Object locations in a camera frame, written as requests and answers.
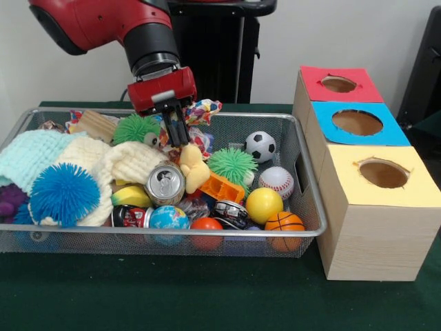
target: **light blue knitted fabric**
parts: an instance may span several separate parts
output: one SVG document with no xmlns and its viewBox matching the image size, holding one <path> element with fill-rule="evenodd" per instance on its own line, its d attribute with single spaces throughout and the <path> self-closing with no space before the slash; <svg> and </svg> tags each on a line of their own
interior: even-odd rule
<svg viewBox="0 0 441 331">
<path fill-rule="evenodd" d="M 0 154 L 0 187 L 14 183 L 28 195 L 34 180 L 52 165 L 80 134 L 53 130 L 27 131 L 17 136 Z"/>
</svg>

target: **blue spiky ball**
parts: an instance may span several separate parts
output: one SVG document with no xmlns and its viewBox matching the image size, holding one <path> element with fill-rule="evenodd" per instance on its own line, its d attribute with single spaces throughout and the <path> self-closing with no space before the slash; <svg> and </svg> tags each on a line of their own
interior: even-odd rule
<svg viewBox="0 0 441 331">
<path fill-rule="evenodd" d="M 51 217 L 69 227 L 93 211 L 99 198 L 98 185 L 85 169 L 61 163 L 45 169 L 35 180 L 29 202 L 34 220 Z"/>
<path fill-rule="evenodd" d="M 32 221 L 32 217 L 30 216 L 29 209 L 28 209 L 28 202 L 22 203 L 17 210 L 17 214 L 14 217 L 14 224 L 34 224 Z"/>
</svg>

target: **blue paper top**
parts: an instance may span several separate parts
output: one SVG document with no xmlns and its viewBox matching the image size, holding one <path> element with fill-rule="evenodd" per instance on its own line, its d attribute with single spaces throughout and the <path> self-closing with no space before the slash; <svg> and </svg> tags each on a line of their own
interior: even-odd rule
<svg viewBox="0 0 441 331">
<path fill-rule="evenodd" d="M 404 132 L 383 103 L 313 102 L 314 111 L 325 137 L 334 143 L 347 145 L 410 146 Z M 342 110 L 360 110 L 377 117 L 383 124 L 381 131 L 360 136 L 336 126 L 332 116 Z"/>
</svg>

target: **toy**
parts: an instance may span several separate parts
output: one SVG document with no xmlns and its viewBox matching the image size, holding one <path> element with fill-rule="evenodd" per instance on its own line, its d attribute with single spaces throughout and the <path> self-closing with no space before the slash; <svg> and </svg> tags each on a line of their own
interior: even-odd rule
<svg viewBox="0 0 441 331">
<path fill-rule="evenodd" d="M 152 147 L 158 146 L 160 131 L 161 125 L 155 117 L 141 117 L 137 114 L 131 114 L 119 121 L 113 142 L 118 145 L 126 141 L 139 141 Z"/>
<path fill-rule="evenodd" d="M 264 225 L 270 216 L 283 210 L 281 196 L 271 188 L 258 188 L 247 199 L 247 211 L 257 224 Z"/>
<path fill-rule="evenodd" d="M 250 154 L 235 148 L 223 148 L 215 152 L 207 164 L 212 172 L 242 186 L 245 196 L 248 196 L 249 186 L 254 180 L 254 171 L 257 170 L 257 163 Z"/>
<path fill-rule="evenodd" d="M 150 217 L 150 228 L 152 229 L 188 229 L 190 223 L 185 213 L 173 206 L 164 205 L 156 209 Z M 154 240 L 163 245 L 176 245 L 182 241 L 182 236 L 155 234 Z"/>
<path fill-rule="evenodd" d="M 73 128 L 74 132 L 86 131 L 94 139 L 110 143 L 116 130 L 116 124 L 93 110 L 86 110 Z"/>
<path fill-rule="evenodd" d="M 225 177 L 210 172 L 209 179 L 199 188 L 205 194 L 215 200 L 229 200 L 236 203 L 245 197 L 245 190 L 242 186 L 231 183 Z"/>
<path fill-rule="evenodd" d="M 24 252 L 58 252 L 60 234 L 43 231 L 14 231 L 17 244 Z"/>
<path fill-rule="evenodd" d="M 193 222 L 190 229 L 193 230 L 222 230 L 222 225 L 215 219 L 204 217 Z M 192 236 L 192 244 L 195 248 L 204 251 L 217 249 L 223 241 L 221 236 Z"/>
<path fill-rule="evenodd" d="M 294 178 L 282 167 L 271 167 L 259 177 L 259 188 L 271 188 L 287 200 L 294 191 Z"/>
<path fill-rule="evenodd" d="M 212 101 L 209 99 L 201 100 L 193 103 L 187 107 L 183 112 L 185 116 L 185 122 L 188 127 L 188 133 L 191 139 L 191 143 L 196 144 L 202 152 L 203 160 L 207 160 L 211 155 L 211 149 L 213 145 L 213 136 L 203 133 L 194 126 L 209 126 L 211 123 L 211 117 L 222 109 L 222 103 L 219 101 Z M 171 141 L 167 133 L 165 122 L 161 115 L 157 115 L 157 121 L 161 124 L 161 133 L 159 134 L 160 146 L 159 148 L 169 155 L 169 158 L 173 162 L 178 162 L 180 149 L 171 146 Z M 172 123 L 177 122 L 176 114 L 173 114 Z"/>
<path fill-rule="evenodd" d="M 147 193 L 138 186 L 128 186 L 112 195 L 113 205 L 135 205 L 136 207 L 148 208 L 153 203 Z"/>
<path fill-rule="evenodd" d="M 34 221 L 29 213 L 28 202 L 24 202 L 19 206 L 17 214 L 14 217 L 14 224 L 33 225 Z"/>
<path fill-rule="evenodd" d="M 305 231 L 305 225 L 297 215 L 290 212 L 279 212 L 268 219 L 265 230 L 272 231 Z M 272 248 L 277 252 L 294 252 L 302 244 L 302 238 L 297 237 L 270 237 Z"/>
<path fill-rule="evenodd" d="M 100 192 L 93 177 L 70 163 L 53 165 L 35 180 L 30 211 L 35 223 L 45 218 L 62 226 L 74 226 L 99 204 Z"/>
<path fill-rule="evenodd" d="M 6 217 L 4 223 L 9 223 L 17 213 L 20 205 L 28 196 L 15 184 L 0 188 L 0 217 Z"/>
<path fill-rule="evenodd" d="M 246 153 L 253 156 L 257 163 L 263 163 L 273 158 L 276 151 L 276 141 L 264 131 L 251 133 L 245 140 Z"/>
<path fill-rule="evenodd" d="M 212 215 L 225 229 L 244 230 L 248 226 L 247 210 L 232 201 L 221 200 L 214 204 Z"/>
<path fill-rule="evenodd" d="M 53 121 L 46 121 L 39 126 L 38 130 L 55 130 L 60 133 L 65 132 L 65 128 L 61 124 L 57 124 Z"/>
<path fill-rule="evenodd" d="M 181 209 L 187 215 L 190 222 L 207 217 L 210 213 L 207 203 L 200 198 L 193 199 L 191 197 L 187 197 L 186 199 L 183 199 L 176 207 Z"/>
<path fill-rule="evenodd" d="M 195 193 L 210 176 L 208 165 L 202 161 L 202 153 L 198 146 L 188 144 L 182 148 L 179 165 L 186 179 L 185 191 Z"/>
</svg>

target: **red robot arm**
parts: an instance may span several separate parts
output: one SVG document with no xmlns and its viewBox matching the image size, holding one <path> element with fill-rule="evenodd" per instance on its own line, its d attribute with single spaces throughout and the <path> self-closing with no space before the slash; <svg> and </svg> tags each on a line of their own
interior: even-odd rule
<svg viewBox="0 0 441 331">
<path fill-rule="evenodd" d="M 166 0 L 29 0 L 46 32 L 67 53 L 111 41 L 124 48 L 137 82 L 128 93 L 145 116 L 162 113 L 173 146 L 189 142 L 182 108 L 196 99 L 192 71 L 181 68 Z M 180 121 L 174 125 L 170 114 Z"/>
</svg>

